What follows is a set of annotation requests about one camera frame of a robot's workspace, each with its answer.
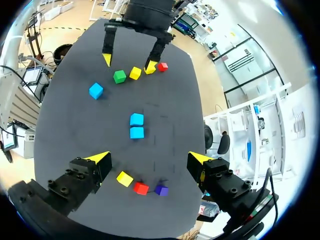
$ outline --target yellow cube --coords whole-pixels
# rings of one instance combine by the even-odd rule
[[[130,72],[130,76],[129,77],[131,79],[138,80],[138,78],[141,75],[141,72],[142,72],[142,70],[140,68],[134,66],[132,68],[131,72]]]
[[[121,183],[125,187],[129,187],[129,185],[134,180],[131,176],[126,174],[124,171],[120,172],[119,176],[116,178],[116,180]]]
[[[155,66],[149,66],[148,70],[146,70],[146,68],[143,68],[145,74],[149,75],[149,74],[153,74],[156,71],[156,67]]]

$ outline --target cube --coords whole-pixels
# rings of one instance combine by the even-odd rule
[[[148,190],[149,190],[149,186],[143,184],[142,182],[137,182],[133,188],[133,191],[135,191],[137,194],[140,194],[140,195],[147,195]]]
[[[155,193],[159,196],[167,196],[169,193],[169,188],[163,185],[158,185],[155,187]]]
[[[158,69],[160,72],[165,72],[168,70],[168,65],[165,62],[158,64]]]
[[[130,128],[130,138],[131,139],[143,139],[145,138],[143,127],[132,127]]]
[[[134,66],[132,68],[131,72],[130,72],[130,76],[129,77],[131,79],[138,80],[138,78],[141,75],[141,72],[142,72],[142,70],[140,68]]]
[[[123,83],[126,80],[126,78],[127,78],[127,75],[126,75],[125,71],[120,70],[120,71],[114,72],[113,79],[116,84]]]
[[[97,82],[89,88],[89,94],[95,100],[97,100],[102,95],[103,91],[104,91],[104,88],[100,86],[99,83]]]
[[[144,115],[134,113],[130,117],[130,126],[142,126],[144,124]]]
[[[116,180],[121,183],[125,187],[129,187],[129,185],[132,183],[134,180],[131,176],[126,174],[124,171],[120,172]]]
[[[143,68],[145,74],[149,75],[149,74],[153,74],[156,71],[156,67],[155,66],[149,66],[148,70],[146,70],[146,68]]]

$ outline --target red cube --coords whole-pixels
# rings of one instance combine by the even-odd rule
[[[161,62],[158,64],[158,69],[160,72],[165,72],[168,70],[168,65],[165,62]]]
[[[137,182],[133,188],[133,191],[135,191],[137,194],[140,194],[140,195],[147,195],[148,190],[149,190],[149,186],[143,184],[142,182]]]

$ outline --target purple cube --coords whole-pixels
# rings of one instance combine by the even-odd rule
[[[155,193],[159,196],[167,196],[169,189],[166,186],[158,185],[155,187]]]

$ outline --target trash can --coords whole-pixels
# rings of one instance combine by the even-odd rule
[[[64,57],[67,55],[69,49],[72,47],[72,44],[64,44],[59,46],[53,53],[53,60],[58,66]]]

